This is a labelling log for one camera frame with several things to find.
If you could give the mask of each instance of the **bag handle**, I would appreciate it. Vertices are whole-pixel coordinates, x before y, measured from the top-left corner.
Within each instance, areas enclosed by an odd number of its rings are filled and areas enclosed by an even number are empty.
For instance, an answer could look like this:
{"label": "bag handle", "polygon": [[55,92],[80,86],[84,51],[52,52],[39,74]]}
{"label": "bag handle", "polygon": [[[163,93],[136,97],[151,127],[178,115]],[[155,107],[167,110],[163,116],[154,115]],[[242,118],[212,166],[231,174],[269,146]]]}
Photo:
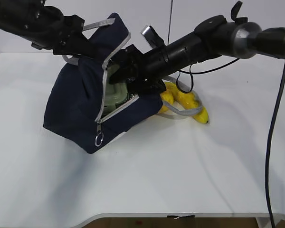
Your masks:
{"label": "bag handle", "polygon": [[[168,82],[172,82],[174,84],[176,84],[176,79],[174,77],[171,76],[166,76],[163,78],[164,80],[168,81]],[[178,85],[181,89],[183,89],[184,91],[189,91],[190,88],[185,85],[184,83],[178,81]],[[196,114],[199,114],[202,110],[203,110],[203,104],[199,98],[199,96],[197,95],[197,93],[195,93],[194,91],[192,91],[192,93],[194,94],[194,98],[198,101],[199,106],[197,108],[192,108],[192,109],[187,109],[187,110],[179,110],[176,107],[172,106],[169,102],[167,101],[162,101],[163,105],[166,106],[167,108],[169,108],[172,112],[178,114],[178,115],[183,115],[183,116],[193,116]]]}
{"label": "bag handle", "polygon": [[[109,18],[109,19],[102,20],[102,21],[99,21],[93,24],[89,24],[89,25],[84,26],[83,32],[91,30],[91,29],[109,26],[109,25],[114,24],[114,22],[115,22],[115,18]],[[78,65],[79,58],[76,58],[76,57],[68,58],[66,55],[63,55],[62,58],[69,64],[72,64],[74,66]]]}

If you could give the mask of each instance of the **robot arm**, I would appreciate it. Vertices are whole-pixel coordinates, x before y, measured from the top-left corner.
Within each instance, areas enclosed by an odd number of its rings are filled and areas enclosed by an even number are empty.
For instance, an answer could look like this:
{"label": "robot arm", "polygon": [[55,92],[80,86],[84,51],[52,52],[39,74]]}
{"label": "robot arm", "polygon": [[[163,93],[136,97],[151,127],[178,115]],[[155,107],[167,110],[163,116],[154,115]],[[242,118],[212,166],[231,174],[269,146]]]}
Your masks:
{"label": "robot arm", "polygon": [[[39,50],[54,55],[96,58],[97,47],[82,34],[84,20],[64,16],[45,0],[0,0],[0,29],[21,36]],[[166,46],[152,27],[142,34],[153,49],[145,54],[134,45],[120,51],[113,61],[120,65],[110,83],[126,81],[132,92],[162,91],[161,79],[186,66],[222,55],[251,58],[255,54],[285,59],[285,28],[265,31],[247,18],[237,18],[242,3],[231,11],[233,22],[224,16],[212,17],[195,30]]]}

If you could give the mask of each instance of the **wooden floor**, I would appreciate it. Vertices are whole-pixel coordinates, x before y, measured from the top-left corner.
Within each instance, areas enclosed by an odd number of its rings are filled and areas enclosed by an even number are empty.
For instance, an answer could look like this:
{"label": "wooden floor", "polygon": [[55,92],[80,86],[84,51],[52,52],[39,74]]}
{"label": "wooden floor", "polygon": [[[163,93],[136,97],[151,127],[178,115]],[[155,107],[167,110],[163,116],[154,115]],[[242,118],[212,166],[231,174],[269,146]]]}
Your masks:
{"label": "wooden floor", "polygon": [[[258,228],[254,218],[102,218],[85,228]],[[285,228],[285,221],[276,228]]]}

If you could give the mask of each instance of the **yellow banana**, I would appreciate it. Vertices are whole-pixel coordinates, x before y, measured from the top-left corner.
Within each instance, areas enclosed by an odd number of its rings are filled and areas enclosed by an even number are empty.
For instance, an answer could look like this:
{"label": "yellow banana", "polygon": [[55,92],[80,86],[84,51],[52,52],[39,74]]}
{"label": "yellow banana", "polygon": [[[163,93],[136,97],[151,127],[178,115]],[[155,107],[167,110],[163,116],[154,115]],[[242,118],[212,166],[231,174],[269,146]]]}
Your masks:
{"label": "yellow banana", "polygon": [[[180,103],[185,109],[192,109],[192,108],[199,107],[200,103],[198,100],[195,99],[195,95],[193,93],[188,93],[188,94],[182,93],[181,91],[178,90],[176,85],[172,82],[166,82],[165,84],[167,87],[167,91],[163,93],[164,94],[162,96],[163,100],[166,100],[166,98],[171,97],[168,95],[168,93],[170,93],[173,96],[174,100]],[[171,98],[167,101],[170,104],[173,104],[173,102],[171,103]],[[163,106],[163,108],[161,108],[160,111],[161,113],[164,113],[168,111],[168,108]],[[193,116],[193,119],[195,119],[199,123],[208,124],[209,115],[208,115],[207,109],[203,107],[202,111],[199,114],[196,114]]]}
{"label": "yellow banana", "polygon": [[[169,104],[171,104],[171,105],[174,103],[173,95],[169,90],[166,90],[165,92],[163,92],[161,94],[161,98],[162,98],[162,100],[169,102]],[[158,114],[165,113],[168,110],[169,109],[163,105],[161,107],[160,111],[158,112]]]}

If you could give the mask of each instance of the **navy blue bag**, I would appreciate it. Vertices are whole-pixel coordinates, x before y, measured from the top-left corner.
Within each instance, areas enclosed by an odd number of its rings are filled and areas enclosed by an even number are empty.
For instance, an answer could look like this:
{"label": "navy blue bag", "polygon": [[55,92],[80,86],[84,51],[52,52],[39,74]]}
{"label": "navy blue bag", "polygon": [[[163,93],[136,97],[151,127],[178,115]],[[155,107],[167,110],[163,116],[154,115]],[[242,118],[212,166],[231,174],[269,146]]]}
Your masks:
{"label": "navy blue bag", "polygon": [[100,48],[100,61],[82,57],[77,66],[66,64],[55,82],[44,117],[46,129],[74,141],[87,153],[98,151],[162,107],[159,94],[136,95],[102,117],[106,66],[130,37],[118,14],[109,18],[115,18],[114,23],[99,28],[89,40]]}

